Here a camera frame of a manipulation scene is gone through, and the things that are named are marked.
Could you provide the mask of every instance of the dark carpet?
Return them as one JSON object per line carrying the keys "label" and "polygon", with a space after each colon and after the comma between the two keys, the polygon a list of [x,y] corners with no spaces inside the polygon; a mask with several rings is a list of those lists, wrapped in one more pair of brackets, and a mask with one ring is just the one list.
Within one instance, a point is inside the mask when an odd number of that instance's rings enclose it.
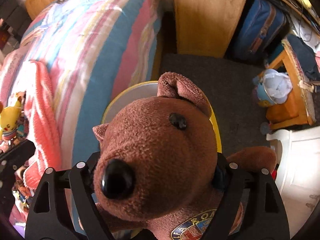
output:
{"label": "dark carpet", "polygon": [[260,133],[266,110],[251,97],[252,78],[261,68],[225,59],[166,54],[160,69],[191,79],[207,96],[214,110],[225,156],[248,146],[269,146]]}

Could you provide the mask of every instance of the yellow plush toy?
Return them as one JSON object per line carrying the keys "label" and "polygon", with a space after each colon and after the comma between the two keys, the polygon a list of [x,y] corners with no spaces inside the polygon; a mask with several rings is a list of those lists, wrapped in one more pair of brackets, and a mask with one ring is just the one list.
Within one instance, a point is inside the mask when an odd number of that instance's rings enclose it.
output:
{"label": "yellow plush toy", "polygon": [[14,106],[3,108],[0,102],[0,139],[11,140],[17,134],[17,123],[21,113],[22,97],[18,97]]}

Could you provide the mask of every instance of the silver pin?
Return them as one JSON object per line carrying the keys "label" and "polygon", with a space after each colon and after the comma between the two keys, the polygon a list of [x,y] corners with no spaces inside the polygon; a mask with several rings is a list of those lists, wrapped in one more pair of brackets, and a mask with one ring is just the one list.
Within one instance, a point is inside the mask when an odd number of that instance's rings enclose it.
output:
{"label": "silver pin", "polygon": [[263,168],[263,169],[261,170],[261,172],[262,172],[263,174],[266,174],[266,175],[269,174],[269,171],[268,171],[266,168]]}
{"label": "silver pin", "polygon": [[82,169],[85,166],[85,163],[84,162],[79,162],[79,163],[77,163],[76,166],[77,166],[78,169]]}
{"label": "silver pin", "polygon": [[229,167],[232,168],[232,169],[237,169],[237,168],[238,168],[238,164],[236,164],[236,163],[230,163],[230,164],[229,164]]}
{"label": "silver pin", "polygon": [[50,174],[50,173],[52,173],[53,172],[53,168],[47,168],[46,170],[45,170],[45,173],[46,174]]}

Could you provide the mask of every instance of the yellow rim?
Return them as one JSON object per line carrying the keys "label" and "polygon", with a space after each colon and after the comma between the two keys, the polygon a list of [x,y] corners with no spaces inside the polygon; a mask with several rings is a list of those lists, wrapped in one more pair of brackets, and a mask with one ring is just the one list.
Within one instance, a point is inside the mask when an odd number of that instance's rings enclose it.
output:
{"label": "yellow rim", "polygon": [[[117,95],[112,101],[111,103],[108,105],[108,107],[106,108],[106,110],[104,111],[104,114],[103,114],[103,117],[102,117],[102,122],[103,120],[106,118],[106,115],[107,115],[107,112],[108,110],[110,109],[110,107],[114,104],[114,102],[116,102],[123,94],[129,92],[130,90],[134,89],[135,87],[137,86],[140,86],[142,84],[150,84],[150,83],[153,83],[153,84],[157,84],[158,81],[146,81],[146,82],[142,82],[142,83],[139,83],[139,84],[136,84],[136,85],[133,85],[129,88],[127,88],[126,90],[123,90],[119,95]],[[216,134],[216,141],[217,141],[217,150],[218,152],[222,153],[222,145],[221,145],[221,138],[220,138],[220,133],[219,133],[219,128],[218,128],[218,123],[217,123],[217,120],[216,120],[216,116],[214,115],[214,111],[212,109],[212,106],[211,107],[211,117],[210,117],[210,122],[212,124],[212,127],[213,127],[213,130]]]}

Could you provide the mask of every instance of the teddy bear nose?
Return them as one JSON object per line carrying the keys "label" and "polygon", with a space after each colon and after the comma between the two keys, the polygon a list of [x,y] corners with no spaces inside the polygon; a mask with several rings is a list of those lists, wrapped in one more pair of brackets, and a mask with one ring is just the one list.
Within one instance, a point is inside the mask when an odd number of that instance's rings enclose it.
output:
{"label": "teddy bear nose", "polygon": [[134,189],[135,174],[124,161],[113,159],[107,165],[101,182],[101,190],[109,199],[124,199]]}
{"label": "teddy bear nose", "polygon": [[170,123],[179,130],[185,130],[187,128],[187,121],[183,115],[177,113],[171,113],[169,115]]}

